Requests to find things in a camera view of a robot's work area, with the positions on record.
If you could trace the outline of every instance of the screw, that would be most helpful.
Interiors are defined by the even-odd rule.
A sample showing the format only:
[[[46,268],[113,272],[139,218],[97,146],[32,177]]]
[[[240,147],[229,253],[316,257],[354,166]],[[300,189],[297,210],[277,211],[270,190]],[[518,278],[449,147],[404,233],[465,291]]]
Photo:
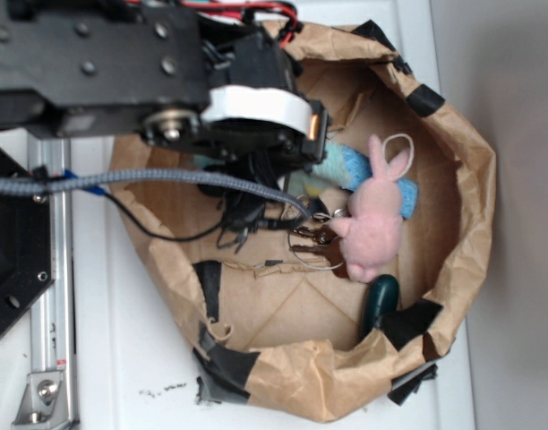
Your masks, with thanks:
[[[345,218],[348,217],[349,214],[347,213],[347,209],[337,209],[334,212],[334,218]]]
[[[164,57],[160,65],[163,68],[163,72],[169,76],[176,74],[176,70],[178,69],[178,62],[172,56]]]
[[[87,76],[92,76],[97,73],[97,66],[91,61],[85,61],[81,64],[81,71]]]
[[[12,38],[11,33],[4,25],[0,25],[0,42],[7,42]]]
[[[37,204],[42,204],[47,201],[47,197],[45,195],[35,194],[33,196],[33,201]]]
[[[85,22],[77,22],[75,24],[75,32],[82,38],[88,38],[91,34],[89,25],[87,25]]]
[[[178,139],[181,137],[181,132],[180,130],[178,130],[178,128],[169,128],[168,130],[165,130],[163,134],[165,135],[165,139],[167,139],[169,142],[178,141]]]
[[[161,39],[168,39],[168,27],[164,22],[155,22],[155,33]]]
[[[28,415],[28,421],[32,424],[40,423],[41,421],[44,421],[43,414],[41,414],[40,411],[36,410],[34,412],[31,412]]]
[[[38,386],[38,395],[41,399],[47,400],[51,396],[54,396],[57,394],[57,390],[59,387],[57,387],[57,384],[53,381],[45,380],[42,381]]]

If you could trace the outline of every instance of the black metal bracket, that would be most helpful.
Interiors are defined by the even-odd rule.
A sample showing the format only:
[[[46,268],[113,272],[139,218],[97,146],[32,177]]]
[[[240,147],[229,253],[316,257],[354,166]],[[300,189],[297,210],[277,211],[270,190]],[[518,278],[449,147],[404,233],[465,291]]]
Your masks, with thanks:
[[[28,172],[0,149],[0,177]],[[0,339],[52,283],[46,196],[0,195]]]

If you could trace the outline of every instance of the metal bracket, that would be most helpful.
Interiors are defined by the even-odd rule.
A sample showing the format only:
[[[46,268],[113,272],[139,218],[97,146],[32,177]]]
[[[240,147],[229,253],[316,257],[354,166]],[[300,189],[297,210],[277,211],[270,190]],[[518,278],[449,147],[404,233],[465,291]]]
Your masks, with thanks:
[[[28,173],[0,149],[0,177]],[[0,195],[0,339],[53,280],[47,197]]]
[[[67,140],[40,141],[28,136],[28,165],[35,168],[45,165],[52,175],[63,172],[70,165],[70,143]],[[60,430],[79,420],[77,405],[75,321],[73,316],[73,267],[71,195],[56,194],[51,200],[51,255],[54,284],[31,307],[31,370],[32,374],[61,373],[62,383],[57,385],[64,396],[66,411],[57,409],[56,419],[47,420],[51,428]]]
[[[70,425],[63,371],[29,374],[12,430],[59,430]]]

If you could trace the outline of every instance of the bunny ear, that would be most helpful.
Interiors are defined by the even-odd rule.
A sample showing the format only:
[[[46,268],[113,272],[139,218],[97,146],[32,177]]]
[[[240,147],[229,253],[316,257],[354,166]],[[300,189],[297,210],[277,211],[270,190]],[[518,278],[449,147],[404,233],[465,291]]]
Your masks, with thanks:
[[[405,173],[407,173],[407,171],[409,170],[409,168],[411,168],[411,165],[414,161],[414,154],[415,154],[413,139],[409,135],[402,133],[402,134],[394,134],[393,136],[388,137],[383,142],[383,146],[381,148],[383,150],[383,158],[385,158],[385,147],[388,144],[388,142],[398,137],[405,137],[407,139],[407,141],[409,142],[409,149],[402,150],[387,165],[387,177],[392,182],[397,181],[403,175],[405,175]]]
[[[380,138],[372,134],[370,140],[367,143],[370,165],[372,166],[373,177],[387,177],[388,176],[388,162],[385,159],[383,150],[381,149]]]

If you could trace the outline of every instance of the pink stuffed bunny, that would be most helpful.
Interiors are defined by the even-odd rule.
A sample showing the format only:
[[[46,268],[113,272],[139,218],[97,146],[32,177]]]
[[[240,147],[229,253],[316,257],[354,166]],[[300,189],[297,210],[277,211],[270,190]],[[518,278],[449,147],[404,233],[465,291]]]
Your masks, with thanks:
[[[385,145],[390,139],[407,137],[410,150],[402,150],[389,164]],[[381,266],[398,253],[401,245],[402,196],[396,181],[411,167],[413,141],[406,134],[396,134],[381,145],[373,134],[368,142],[372,177],[351,195],[347,207],[351,218],[335,218],[330,227],[343,237],[340,250],[351,280],[370,282]]]

